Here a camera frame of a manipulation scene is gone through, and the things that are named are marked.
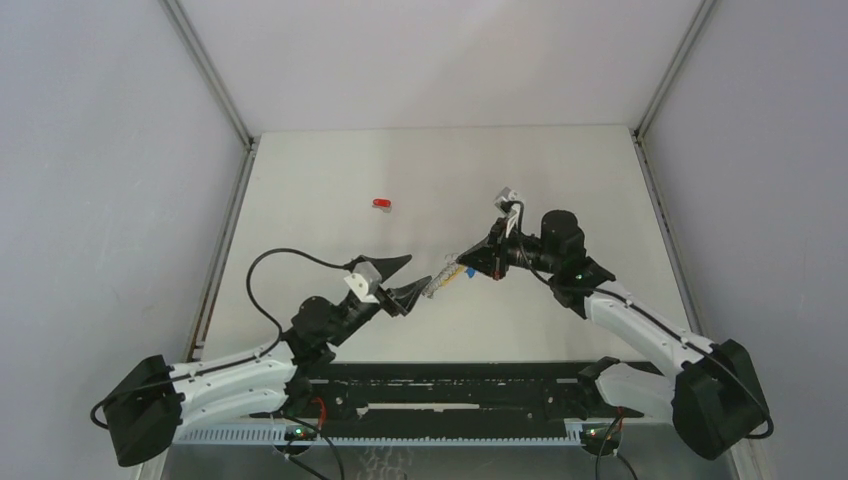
white wall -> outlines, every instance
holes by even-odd
[[[753,355],[777,478],[843,478],[848,3],[722,2],[649,133],[706,321]]]
[[[0,470],[127,478],[88,410],[187,343],[241,146],[154,1],[0,6]]]
[[[185,0],[253,134],[636,127],[700,0]]]

black cable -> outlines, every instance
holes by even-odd
[[[598,456],[595,457],[595,480],[601,480],[601,457],[604,454],[604,447],[607,445],[607,440],[612,434],[613,429],[615,429],[616,425],[621,423],[622,420],[624,420],[624,414],[620,413],[617,417],[615,417],[615,420],[610,423],[607,431],[604,432],[604,440],[601,442],[601,448],[598,450]]]
[[[309,465],[301,462],[296,457],[289,456],[288,461],[292,462],[293,464],[297,465],[298,467],[300,467],[300,468],[306,470],[307,472],[311,473],[312,476],[315,477],[315,478],[320,478],[321,480],[330,480],[329,477],[325,477],[324,475],[321,475],[320,472],[318,472],[314,468],[310,467]]]
[[[619,295],[618,293],[615,293],[615,292],[611,292],[609,290],[605,290],[603,288],[566,287],[566,286],[559,286],[559,285],[551,285],[551,282],[549,280],[545,280],[545,278],[542,277],[542,275],[539,274],[539,272],[536,270],[536,268],[530,262],[530,257],[527,256],[527,252],[524,250],[524,241],[521,238],[521,235],[522,235],[521,227],[524,223],[524,202],[522,202],[520,200],[516,200],[516,201],[510,202],[510,203],[521,206],[521,210],[518,211],[518,224],[517,224],[517,229],[516,229],[517,233],[518,233],[518,235],[516,235],[516,238],[518,239],[518,249],[521,252],[521,256],[524,258],[524,263],[527,264],[527,269],[530,270],[530,273],[532,273],[534,277],[536,277],[540,282],[547,285],[549,288],[551,288],[551,287],[556,288],[557,290],[559,290],[561,292],[600,293],[602,295],[607,295],[609,297],[615,298],[616,300],[622,302],[628,308],[632,308],[633,310],[639,312],[640,315],[645,317],[649,322],[653,323],[657,328],[659,328],[660,330],[665,332],[671,338],[680,342],[683,345],[684,348],[687,348],[687,347],[691,348],[692,350],[698,352],[704,358],[706,358],[707,360],[712,362],[714,365],[719,367],[721,370],[723,370],[724,373],[726,373],[734,382],[736,382],[737,385],[739,385],[739,387],[742,389],[742,391],[745,392],[745,394],[748,396],[748,398],[750,398],[751,401],[754,402],[754,405],[757,406],[757,408],[760,410],[760,413],[762,413],[763,417],[765,417],[765,419],[766,419],[766,431],[763,432],[763,433],[752,433],[752,434],[746,435],[745,438],[750,439],[750,440],[762,440],[764,438],[770,437],[774,433],[774,420],[772,420],[771,414],[769,413],[768,410],[766,410],[765,406],[759,401],[759,399],[757,399],[757,397],[754,396],[754,394],[751,392],[751,390],[749,390],[748,387],[745,386],[744,383],[742,383],[742,380],[739,380],[739,377],[737,377],[733,372],[730,371],[730,369],[725,367],[721,362],[719,362],[718,360],[714,359],[712,356],[707,354],[707,352],[705,352],[703,349],[701,349],[697,345],[689,342],[688,340],[685,340],[683,337],[678,335],[677,332],[668,328],[668,326],[666,326],[665,324],[663,324],[662,322],[657,320],[653,315],[646,312],[643,308],[636,305],[632,301],[628,301],[628,299],[625,298],[624,296]]]
[[[624,458],[624,455],[616,453],[615,456],[618,457],[619,460],[621,460],[621,463],[623,463],[628,470],[630,470],[630,475],[633,475],[633,480],[639,480],[639,476],[636,475],[636,470],[633,470],[633,465],[630,465],[630,462],[628,462],[627,459]]]
[[[259,305],[259,302],[256,301],[256,297],[254,297],[254,295],[253,295],[253,287],[252,287],[253,271],[256,269],[256,266],[259,265],[259,263],[262,260],[264,260],[266,257],[268,257],[270,255],[274,255],[274,254],[277,254],[277,253],[292,253],[294,255],[299,255],[303,258],[306,258],[307,260],[310,260],[312,262],[317,263],[318,265],[321,265],[321,266],[324,266],[324,267],[327,267],[327,268],[333,268],[333,269],[336,269],[336,270],[347,270],[348,269],[348,265],[336,265],[336,264],[333,264],[333,263],[325,262],[324,260],[313,257],[312,255],[309,255],[306,252],[303,252],[303,251],[300,251],[300,250],[297,250],[297,249],[294,249],[294,248],[272,248],[271,250],[268,250],[267,252],[264,252],[263,254],[256,257],[256,259],[253,260],[253,263],[250,264],[250,268],[247,269],[247,276],[245,277],[245,288],[247,290],[247,297],[250,299],[250,303],[252,303],[253,306],[257,310],[259,310],[262,313],[262,315],[265,316],[265,318],[270,320],[271,323],[273,323],[274,326],[277,327],[277,338],[274,339],[274,341],[271,343],[271,345],[268,348],[265,348],[264,350],[259,352],[259,355],[258,355],[259,358],[264,357],[265,355],[268,354],[268,352],[270,352],[277,345],[280,344],[280,341],[282,340],[282,336],[283,336],[283,326],[280,325],[280,322],[278,322],[277,319],[274,318],[273,315],[268,313],[268,311],[265,310],[264,308],[262,308],[262,306]],[[251,357],[242,358],[240,360],[234,360],[232,362],[225,363],[225,364],[222,364],[222,365],[209,367],[209,368],[198,371],[197,373],[194,374],[194,376],[200,377],[200,376],[208,374],[208,373],[214,373],[214,372],[217,372],[219,370],[224,370],[224,369],[227,369],[227,368],[243,365],[245,363],[252,362],[252,361],[256,360],[256,358],[257,357],[251,356]],[[189,375],[189,374],[180,375],[180,376],[177,376],[177,377],[174,377],[174,378],[169,378],[169,379],[158,381],[158,382],[148,383],[148,384],[142,385],[140,387],[136,387],[136,388],[127,390],[125,392],[112,393],[112,394],[108,395],[106,398],[104,398],[103,400],[97,402],[94,405],[94,407],[92,407],[91,412],[89,412],[89,419],[91,419],[91,422],[94,425],[96,425],[96,426],[98,426],[98,427],[100,427],[104,430],[108,430],[109,426],[105,422],[101,422],[97,418],[97,410],[99,410],[100,408],[105,406],[107,403],[109,403],[109,402],[115,400],[117,397],[120,397],[120,396],[123,396],[123,395],[129,395],[131,393],[139,393],[139,392],[143,392],[143,391],[146,391],[146,390],[151,390],[151,389],[154,389],[154,388],[161,387],[163,385],[168,385],[168,384],[180,382],[180,381],[183,381],[183,380],[188,380],[190,378],[192,378],[192,376]]]
[[[284,420],[288,420],[288,421],[294,422],[298,425],[302,425],[302,426],[312,430],[313,432],[317,433],[319,436],[321,436],[321,438],[326,440],[327,445],[330,446],[330,450],[332,450],[332,452],[333,452],[333,456],[336,457],[336,462],[339,464],[339,474],[341,475],[341,480],[344,480],[344,464],[342,463],[342,456],[339,453],[339,449],[336,448],[336,444],[334,444],[333,441],[330,440],[329,437],[327,437],[326,435],[321,433],[320,428],[318,428],[315,425],[312,425],[311,423],[304,422],[303,420],[300,420],[300,419],[294,418],[294,417],[290,417],[288,415],[280,415],[280,417]],[[289,457],[289,460],[294,461],[295,459],[294,459],[294,457]],[[299,466],[302,467],[304,470],[307,470],[309,473],[312,473],[313,475],[315,475],[318,478],[326,479],[326,477],[321,476],[321,474],[319,474],[318,472],[315,472],[314,470],[311,470],[311,469],[307,469],[306,465],[301,464]]]

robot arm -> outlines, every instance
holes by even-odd
[[[535,237],[521,232],[523,202],[514,191],[502,191],[495,205],[503,216],[457,263],[495,280],[504,278],[510,266],[531,270],[563,307],[623,339],[661,374],[606,357],[580,374],[587,408],[603,401],[670,423],[692,450],[707,459],[746,436],[770,434],[766,400],[741,345],[733,340],[717,345],[636,300],[611,272],[587,256],[584,233],[573,213],[548,212],[540,237]],[[540,272],[551,277],[544,279]],[[769,431],[751,435],[763,422],[768,422]]]
[[[382,287],[411,258],[353,260],[345,266],[351,291],[341,302],[306,299],[291,328],[252,350],[213,361],[167,365],[156,355],[140,362],[92,411],[96,420],[103,407],[118,464],[149,460],[195,428],[280,409],[297,415],[312,398],[310,369],[335,358],[328,343],[341,345],[381,310],[394,317],[415,306],[430,277]]]

white table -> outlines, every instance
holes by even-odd
[[[589,254],[651,307],[688,328],[630,134],[622,126],[269,133],[262,136],[203,357],[249,349],[274,328],[249,303],[251,261],[273,247],[344,263],[413,255],[387,286],[436,274],[481,240],[504,187],[527,203],[526,233],[552,209],[573,211]],[[376,197],[394,208],[372,208]],[[254,275],[259,302],[284,327],[311,295],[337,302],[339,271],[291,255]],[[465,276],[408,317],[380,314],[337,349],[342,362],[528,362],[642,357],[553,299],[529,272]]]

red wire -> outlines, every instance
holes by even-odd
[[[318,418],[318,428],[321,428],[324,426],[324,421],[327,420],[327,406],[324,405],[324,400],[321,397],[313,398],[312,403],[321,405],[321,417]]]

